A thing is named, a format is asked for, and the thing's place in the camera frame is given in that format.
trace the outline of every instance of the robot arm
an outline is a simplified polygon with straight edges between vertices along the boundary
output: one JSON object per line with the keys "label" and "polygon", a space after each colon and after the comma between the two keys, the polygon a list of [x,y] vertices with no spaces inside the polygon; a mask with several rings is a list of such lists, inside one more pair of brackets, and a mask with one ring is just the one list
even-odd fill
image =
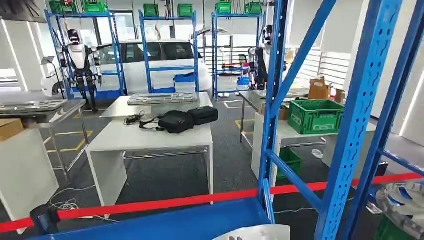
{"label": "robot arm", "polygon": [[101,86],[102,85],[102,70],[100,69],[100,61],[99,61],[100,53],[99,51],[97,51],[97,47],[94,47],[94,46],[91,48],[91,51],[93,54],[95,70],[97,72],[97,80]]}
{"label": "robot arm", "polygon": [[63,75],[65,77],[65,79],[70,82],[70,76],[69,76],[69,72],[68,72],[68,64],[66,61],[66,57],[65,57],[65,51],[66,49],[62,48],[62,47],[58,47],[56,49],[57,51],[57,55],[59,56],[59,63],[60,63],[60,67],[63,69]]}

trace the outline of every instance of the black case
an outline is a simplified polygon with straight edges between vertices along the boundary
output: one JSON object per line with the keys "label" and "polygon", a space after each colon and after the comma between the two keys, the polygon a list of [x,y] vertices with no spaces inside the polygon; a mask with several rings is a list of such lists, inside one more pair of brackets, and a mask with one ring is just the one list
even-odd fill
{"label": "black case", "polygon": [[170,134],[180,134],[195,126],[190,114],[177,110],[169,111],[161,116],[158,125]]}
{"label": "black case", "polygon": [[218,120],[218,109],[210,106],[202,106],[188,111],[193,117],[194,125],[202,125]]}

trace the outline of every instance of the green plastic crate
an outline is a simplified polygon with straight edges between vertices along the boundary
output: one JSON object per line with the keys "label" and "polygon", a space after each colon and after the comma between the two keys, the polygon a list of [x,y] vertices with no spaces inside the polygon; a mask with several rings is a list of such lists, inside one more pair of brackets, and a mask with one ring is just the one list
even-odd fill
{"label": "green plastic crate", "polygon": [[90,0],[83,0],[82,10],[84,13],[105,13],[108,11],[108,4],[100,0],[94,2]]}
{"label": "green plastic crate", "polygon": [[244,6],[245,14],[261,14],[262,4],[258,1],[251,1]]}
{"label": "green plastic crate", "polygon": [[77,6],[75,3],[65,5],[61,1],[50,1],[48,2],[51,12],[54,14],[76,14]]}
{"label": "green plastic crate", "polygon": [[143,4],[145,17],[159,17],[159,7],[157,4]]}
{"label": "green plastic crate", "polygon": [[215,4],[215,12],[219,14],[231,14],[231,1],[220,0]]}
{"label": "green plastic crate", "polygon": [[[279,158],[282,159],[296,174],[299,173],[302,167],[302,159],[289,147],[282,147],[279,151]],[[277,180],[287,178],[283,172],[278,169]]]}
{"label": "green plastic crate", "polygon": [[345,107],[337,102],[294,100],[288,111],[288,124],[299,134],[338,133]]}
{"label": "green plastic crate", "polygon": [[398,228],[386,216],[381,220],[377,232],[374,235],[374,240],[414,240],[412,236]]}
{"label": "green plastic crate", "polygon": [[191,17],[193,15],[192,4],[178,4],[178,17]]}

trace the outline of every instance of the red rope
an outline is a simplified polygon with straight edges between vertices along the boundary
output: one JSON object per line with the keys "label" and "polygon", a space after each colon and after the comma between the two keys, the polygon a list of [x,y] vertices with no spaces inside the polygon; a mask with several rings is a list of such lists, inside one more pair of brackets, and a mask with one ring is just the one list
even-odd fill
{"label": "red rope", "polygon": [[[397,175],[388,175],[388,176],[376,176],[373,180],[373,184],[383,184],[383,183],[393,183],[399,181],[415,180],[423,178],[417,173],[404,173]],[[359,179],[355,178],[352,181],[352,186],[357,186],[359,184]],[[312,191],[322,191],[327,187],[327,182],[314,182],[308,183],[307,186]],[[270,189],[271,194],[273,195],[282,195],[282,194],[293,194],[298,193],[299,190],[294,185],[284,185],[276,186]],[[159,200],[159,201],[145,201],[145,202],[134,202],[119,204],[114,206],[97,206],[97,207],[88,207],[88,208],[79,208],[74,210],[58,210],[57,214],[61,220],[70,220],[81,217],[88,216],[101,216],[107,214],[124,214],[124,213],[134,213],[142,212],[148,210],[158,210],[158,209],[168,209],[189,205],[198,205],[206,204],[210,202],[224,202],[230,200],[252,198],[257,195],[257,189],[249,189],[242,191],[232,191],[217,193],[213,195],[198,195],[190,196],[183,198],[175,198],[168,200]],[[17,229],[33,227],[34,223],[30,217],[26,217],[16,221],[9,221],[0,223],[0,233],[6,233],[15,231]]]}

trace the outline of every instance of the blue shelving rack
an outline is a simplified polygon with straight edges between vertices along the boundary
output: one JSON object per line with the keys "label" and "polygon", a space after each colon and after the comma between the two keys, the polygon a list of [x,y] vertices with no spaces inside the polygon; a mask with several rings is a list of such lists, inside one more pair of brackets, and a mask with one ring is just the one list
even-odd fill
{"label": "blue shelving rack", "polygon": [[218,19],[256,19],[256,48],[259,47],[259,41],[261,37],[260,32],[260,21],[262,19],[263,24],[266,21],[265,14],[243,14],[243,13],[232,13],[232,14],[222,14],[218,12],[212,12],[212,93],[215,100],[218,99],[218,94],[220,93],[237,93],[247,90],[230,90],[230,91],[218,91],[218,73],[227,72],[225,70],[218,70]]}
{"label": "blue shelving rack", "polygon": [[[141,38],[143,42],[143,56],[146,67],[147,75],[147,85],[148,92],[155,93],[155,89],[152,86],[152,76],[151,72],[163,72],[163,71],[181,71],[181,70],[193,70],[195,75],[196,83],[196,92],[199,92],[199,54],[198,54],[198,35],[196,32],[197,18],[196,11],[193,11],[191,17],[178,17],[178,16],[144,16],[141,10],[138,10],[138,16],[140,18],[140,29],[141,29]],[[167,67],[150,67],[149,65],[149,55],[147,51],[147,39],[146,39],[146,28],[145,21],[174,21],[174,20],[190,20],[193,24],[193,55],[194,55],[194,66],[184,65],[184,66],[167,66]]]}
{"label": "blue shelving rack", "polygon": [[[271,165],[272,163],[276,164],[284,175],[299,189],[299,192],[308,200],[312,207],[316,209],[319,213],[319,218],[314,238],[317,240],[336,239],[351,187],[353,172],[358,160],[358,152],[364,139],[365,134],[363,133],[371,116],[375,93],[384,69],[402,0],[370,0],[353,69],[352,81],[347,95],[341,129],[338,134],[328,176],[328,184],[323,198],[320,199],[274,153],[274,146],[280,106],[335,3],[336,0],[324,0],[322,2],[282,83],[280,81],[282,74],[281,64],[285,48],[284,40],[281,36],[284,36],[285,26],[276,22],[279,15],[274,15],[273,46],[269,61],[268,94],[266,96],[259,170],[259,179],[269,180]],[[287,1],[284,1],[283,4],[287,8]]]}
{"label": "blue shelving rack", "polygon": [[424,177],[424,170],[409,163],[406,159],[385,150],[390,132],[395,120],[396,112],[401,103],[402,95],[408,82],[414,60],[422,44],[424,32],[424,1],[417,1],[414,12],[406,33],[405,41],[397,60],[390,87],[387,92],[377,128],[372,138],[369,152],[365,160],[365,165],[360,176],[359,185],[353,199],[353,203],[348,211],[346,229],[343,237],[352,239],[358,225],[361,212],[364,209],[371,192],[371,183],[377,172],[377,167],[382,156],[389,158],[397,164],[407,168]]}
{"label": "blue shelving rack", "polygon": [[[109,28],[110,28],[110,34],[112,39],[112,46],[113,46],[113,53],[115,56],[115,64],[116,64],[116,71],[104,71],[102,72],[103,76],[117,76],[119,81],[119,90],[111,90],[105,92],[105,95],[103,95],[104,98],[118,98],[119,96],[123,96],[127,94],[127,85],[125,81],[125,73],[124,73],[124,66],[122,61],[122,53],[121,53],[121,45],[119,42],[118,34],[115,34],[118,32],[117,29],[117,23],[115,14],[111,13],[110,11],[107,11],[105,13],[91,13],[91,12],[85,12],[85,13],[66,13],[66,14],[56,14],[48,12],[47,10],[44,10],[48,29],[50,30],[50,35],[53,40],[53,44],[55,49],[57,48],[63,48],[66,44],[65,37],[62,32],[62,25],[61,25],[61,19],[95,19],[95,18],[107,18],[109,20]],[[51,18],[55,18],[57,22],[57,27],[60,33],[60,38],[58,37],[57,33],[55,32]],[[68,54],[66,56],[66,61],[68,62],[68,74],[72,78],[73,76],[73,70],[71,67],[71,58]],[[72,94],[72,86],[69,82],[65,80],[65,75],[63,69],[60,67],[60,73],[62,75],[63,83],[65,85],[66,89],[66,96],[68,99],[73,99],[74,96]],[[101,92],[97,92],[97,98],[101,98],[102,95],[100,95]]]}

